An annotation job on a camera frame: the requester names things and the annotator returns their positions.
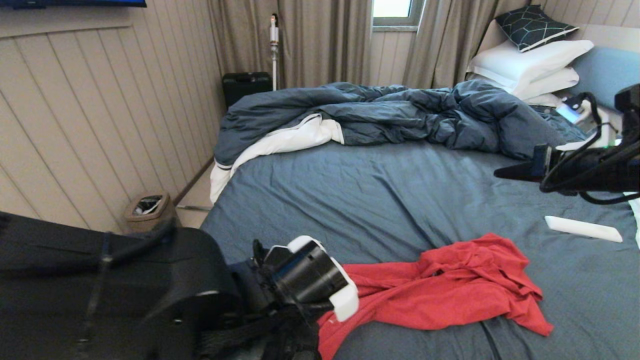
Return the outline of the red printed t-shirt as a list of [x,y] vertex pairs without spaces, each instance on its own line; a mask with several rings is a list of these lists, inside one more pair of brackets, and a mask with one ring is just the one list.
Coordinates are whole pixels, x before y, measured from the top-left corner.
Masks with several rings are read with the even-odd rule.
[[333,360],[348,335],[370,322],[435,331],[503,316],[548,337],[554,326],[540,308],[544,294],[526,273],[529,264],[511,239],[493,233],[423,251],[414,262],[346,264],[358,310],[345,321],[333,312],[320,318],[321,360]]

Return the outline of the white flat remote control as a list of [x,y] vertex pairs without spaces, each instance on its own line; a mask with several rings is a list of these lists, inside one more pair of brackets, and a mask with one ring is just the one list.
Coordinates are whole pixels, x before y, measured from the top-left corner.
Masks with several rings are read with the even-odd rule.
[[614,227],[549,215],[544,217],[544,221],[549,229],[553,231],[614,243],[623,242],[622,235]]

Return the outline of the large white pillow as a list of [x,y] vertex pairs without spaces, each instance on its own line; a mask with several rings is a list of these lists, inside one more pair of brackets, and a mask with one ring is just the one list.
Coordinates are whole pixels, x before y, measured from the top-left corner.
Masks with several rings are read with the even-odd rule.
[[587,39],[562,40],[520,52],[510,41],[505,41],[478,53],[466,72],[517,89],[567,68],[594,47]]

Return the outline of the blue headboard cushion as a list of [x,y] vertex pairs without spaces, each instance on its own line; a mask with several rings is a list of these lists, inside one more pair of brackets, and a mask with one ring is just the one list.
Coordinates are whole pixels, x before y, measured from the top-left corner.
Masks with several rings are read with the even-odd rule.
[[572,96],[592,93],[599,107],[615,107],[615,95],[631,85],[640,84],[640,53],[619,48],[594,47],[574,60],[572,68],[579,75],[578,84],[567,89]]

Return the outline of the dark blue crumpled duvet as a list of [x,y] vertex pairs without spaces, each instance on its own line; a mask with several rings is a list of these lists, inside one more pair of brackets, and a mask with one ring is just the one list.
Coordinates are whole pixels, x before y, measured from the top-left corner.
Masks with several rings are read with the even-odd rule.
[[244,96],[222,118],[215,161],[230,167],[249,146],[272,132],[301,126],[308,116],[336,122],[337,141],[346,146],[426,141],[529,160],[536,145],[586,139],[562,116],[483,80],[433,89],[335,82]]

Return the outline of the bed with blue sheet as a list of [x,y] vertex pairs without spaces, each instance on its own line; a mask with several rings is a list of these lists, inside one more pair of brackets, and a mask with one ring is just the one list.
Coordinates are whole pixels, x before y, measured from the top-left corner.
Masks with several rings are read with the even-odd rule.
[[[420,253],[494,233],[529,259],[548,337],[496,317],[421,332],[357,328],[336,360],[640,360],[640,250],[627,203],[594,205],[496,178],[516,160],[425,141],[329,142],[243,164],[201,229],[227,262],[295,237],[319,240],[341,264],[410,262]],[[622,243],[551,230],[545,216],[613,227]]]

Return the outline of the dark geometric patterned cushion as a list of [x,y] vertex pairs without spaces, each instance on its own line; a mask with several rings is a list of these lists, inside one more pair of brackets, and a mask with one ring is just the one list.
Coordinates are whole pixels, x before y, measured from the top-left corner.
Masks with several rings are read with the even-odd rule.
[[566,39],[578,26],[554,20],[540,5],[529,5],[494,18],[503,34],[520,53]]

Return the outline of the taupe trash bin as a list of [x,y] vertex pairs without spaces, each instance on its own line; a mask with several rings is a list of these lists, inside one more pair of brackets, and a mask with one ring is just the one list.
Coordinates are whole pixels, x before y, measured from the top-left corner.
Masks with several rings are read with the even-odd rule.
[[[151,214],[137,216],[133,214],[135,205],[141,198],[148,196],[163,196],[158,208]],[[136,196],[123,212],[123,218],[126,225],[134,233],[144,233],[153,230],[158,224],[178,218],[173,200],[168,192],[146,192]]]

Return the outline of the black plastic bin liner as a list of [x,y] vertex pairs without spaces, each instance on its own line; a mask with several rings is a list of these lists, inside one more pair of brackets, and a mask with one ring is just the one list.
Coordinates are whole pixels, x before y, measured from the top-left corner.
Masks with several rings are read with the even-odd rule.
[[152,196],[144,196],[138,200],[137,205],[135,205],[132,214],[136,216],[149,215],[155,212],[158,209],[158,206],[163,200],[163,196],[152,195]]

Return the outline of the white blanket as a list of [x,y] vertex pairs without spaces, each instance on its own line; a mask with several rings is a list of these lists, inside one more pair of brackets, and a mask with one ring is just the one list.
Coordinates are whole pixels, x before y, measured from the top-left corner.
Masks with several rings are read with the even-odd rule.
[[209,176],[211,205],[214,206],[217,203],[222,191],[238,168],[250,160],[273,154],[308,150],[328,142],[346,144],[342,127],[338,121],[324,119],[320,113],[316,112],[304,117],[295,126],[267,133],[242,151],[231,165],[222,165],[218,161],[214,161],[214,167]]

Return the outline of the black suitcase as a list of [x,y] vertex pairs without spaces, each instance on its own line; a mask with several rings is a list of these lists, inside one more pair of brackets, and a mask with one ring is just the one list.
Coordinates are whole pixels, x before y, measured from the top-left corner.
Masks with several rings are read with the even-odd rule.
[[273,89],[273,78],[265,71],[226,73],[222,76],[222,93],[227,109],[244,96]]

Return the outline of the white stick vacuum cleaner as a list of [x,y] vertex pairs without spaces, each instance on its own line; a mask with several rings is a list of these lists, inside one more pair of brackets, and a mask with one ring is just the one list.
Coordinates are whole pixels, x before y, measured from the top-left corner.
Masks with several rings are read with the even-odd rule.
[[279,62],[279,18],[278,14],[270,16],[269,42],[272,62],[272,91],[278,90],[278,62]]

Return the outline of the window with grey frame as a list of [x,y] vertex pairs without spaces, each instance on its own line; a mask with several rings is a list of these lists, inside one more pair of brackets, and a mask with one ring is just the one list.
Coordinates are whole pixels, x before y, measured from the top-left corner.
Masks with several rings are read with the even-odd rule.
[[374,32],[417,32],[426,0],[372,0]]

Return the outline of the wall-mounted television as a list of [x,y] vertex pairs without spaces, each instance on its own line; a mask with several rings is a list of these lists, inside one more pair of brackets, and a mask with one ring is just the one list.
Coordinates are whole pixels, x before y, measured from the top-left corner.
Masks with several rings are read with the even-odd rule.
[[41,9],[46,7],[135,7],[146,8],[146,0],[0,0],[0,8]]

